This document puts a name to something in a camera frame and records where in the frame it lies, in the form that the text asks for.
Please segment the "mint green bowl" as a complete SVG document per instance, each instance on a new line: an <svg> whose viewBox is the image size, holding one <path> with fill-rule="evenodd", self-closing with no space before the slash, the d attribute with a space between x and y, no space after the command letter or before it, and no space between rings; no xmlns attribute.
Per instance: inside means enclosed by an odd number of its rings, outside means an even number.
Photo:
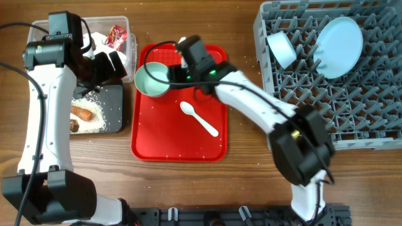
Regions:
<svg viewBox="0 0 402 226"><path fill-rule="evenodd" d="M147 95L149 97L159 97L164 95L170 86L165 83L161 83L153 79L146 72L145 68L149 71L149 73L158 80L168 81L168 67L162 63L158 62L149 62L146 66L141 66L134 78L134 83L138 91L142 94Z"/></svg>

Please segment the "white napkin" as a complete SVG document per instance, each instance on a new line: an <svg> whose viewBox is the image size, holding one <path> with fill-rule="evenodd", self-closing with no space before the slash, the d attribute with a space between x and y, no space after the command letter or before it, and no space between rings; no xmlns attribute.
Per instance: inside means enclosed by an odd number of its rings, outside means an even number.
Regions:
<svg viewBox="0 0 402 226"><path fill-rule="evenodd" d="M107 54L109 60L111 61L111 58L109 56L109 53L117 51L111 47L108 47L106 43L106 36L102 35L98 32L91 33L91 38L92 38L92 49L89 50L87 53L84 53L83 56L89 57L90 59L94 59L94 56L100 52L104 52ZM84 46L86 47L89 44L89 35L88 33L83 35L83 42ZM117 51L117 54L119 55L120 60L122 61L122 64L126 66L127 62L127 57L125 54L121 53L120 51Z"/></svg>

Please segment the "white rice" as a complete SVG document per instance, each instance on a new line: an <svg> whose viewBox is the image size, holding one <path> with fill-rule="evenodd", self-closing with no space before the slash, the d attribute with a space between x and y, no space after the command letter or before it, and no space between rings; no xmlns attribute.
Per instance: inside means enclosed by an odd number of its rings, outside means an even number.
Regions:
<svg viewBox="0 0 402 226"><path fill-rule="evenodd" d="M85 122L70 113L70 119L75 119L79 123L79 130L70 134L95 134L110 133L120 131L122 128L122 94L112 92L91 91L81 98L73 98L72 105L87 109L94 114L94 118Z"/></svg>

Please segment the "red snack wrapper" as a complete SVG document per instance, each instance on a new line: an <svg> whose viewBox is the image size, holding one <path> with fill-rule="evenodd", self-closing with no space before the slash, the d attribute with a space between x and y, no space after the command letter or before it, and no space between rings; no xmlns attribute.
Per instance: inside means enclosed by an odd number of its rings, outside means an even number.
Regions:
<svg viewBox="0 0 402 226"><path fill-rule="evenodd" d="M107 36L106 46L114 50L120 50L126 41L127 35L127 31L123 27L114 25Z"/></svg>

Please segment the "orange carrot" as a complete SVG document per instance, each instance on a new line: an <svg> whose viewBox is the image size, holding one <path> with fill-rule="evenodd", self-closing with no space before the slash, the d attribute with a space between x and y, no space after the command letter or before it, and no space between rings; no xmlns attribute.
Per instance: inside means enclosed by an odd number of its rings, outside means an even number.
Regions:
<svg viewBox="0 0 402 226"><path fill-rule="evenodd" d="M91 111L74 105L71 106L70 113L85 122L89 122L94 118L94 114Z"/></svg>

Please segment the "brown mushroom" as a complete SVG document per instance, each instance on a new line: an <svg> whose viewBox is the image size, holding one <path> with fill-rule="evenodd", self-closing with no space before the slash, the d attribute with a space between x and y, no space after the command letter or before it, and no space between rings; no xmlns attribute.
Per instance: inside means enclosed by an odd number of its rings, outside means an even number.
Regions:
<svg viewBox="0 0 402 226"><path fill-rule="evenodd" d="M77 132L79 130L79 123L75 119L70 119L70 131Z"/></svg>

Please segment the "light blue bowl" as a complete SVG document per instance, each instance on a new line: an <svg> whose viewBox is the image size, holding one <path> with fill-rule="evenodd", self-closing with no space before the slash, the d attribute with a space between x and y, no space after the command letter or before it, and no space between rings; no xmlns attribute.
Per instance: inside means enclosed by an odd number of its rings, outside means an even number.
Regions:
<svg viewBox="0 0 402 226"><path fill-rule="evenodd" d="M296 60L296 51L284 32L267 36L268 45L282 68L286 69Z"/></svg>

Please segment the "light blue plate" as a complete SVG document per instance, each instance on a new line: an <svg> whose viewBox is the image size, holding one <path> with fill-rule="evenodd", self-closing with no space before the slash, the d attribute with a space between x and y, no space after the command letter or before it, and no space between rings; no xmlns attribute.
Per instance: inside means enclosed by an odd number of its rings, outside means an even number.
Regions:
<svg viewBox="0 0 402 226"><path fill-rule="evenodd" d="M362 31L351 18L335 18L320 32L316 44L313 61L319 62L317 72L327 79L338 78L357 63L362 53Z"/></svg>

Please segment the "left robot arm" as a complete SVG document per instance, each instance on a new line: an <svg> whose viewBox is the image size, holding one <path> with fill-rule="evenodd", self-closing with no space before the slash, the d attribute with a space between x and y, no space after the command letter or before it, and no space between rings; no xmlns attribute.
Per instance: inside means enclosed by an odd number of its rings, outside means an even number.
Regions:
<svg viewBox="0 0 402 226"><path fill-rule="evenodd" d="M89 56L88 25L67 11L50 13L49 29L27 44L22 76L30 83L30 108L23 155L16 176L2 180L2 194L33 225L132 225L121 198L99 195L92 180L73 170L70 108L77 85L87 91L126 76L116 51Z"/></svg>

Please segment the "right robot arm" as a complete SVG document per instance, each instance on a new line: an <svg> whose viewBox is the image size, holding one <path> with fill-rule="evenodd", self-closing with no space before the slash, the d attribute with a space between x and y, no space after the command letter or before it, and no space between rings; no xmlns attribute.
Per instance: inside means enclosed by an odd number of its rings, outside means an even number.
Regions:
<svg viewBox="0 0 402 226"><path fill-rule="evenodd" d="M174 89L195 87L242 112L268 136L278 171L291 183L291 209L306 223L315 223L325 208L324 183L335 148L320 113L311 105L297 107L267 94L227 61L217 63L199 36L173 42L182 57L169 69Z"/></svg>

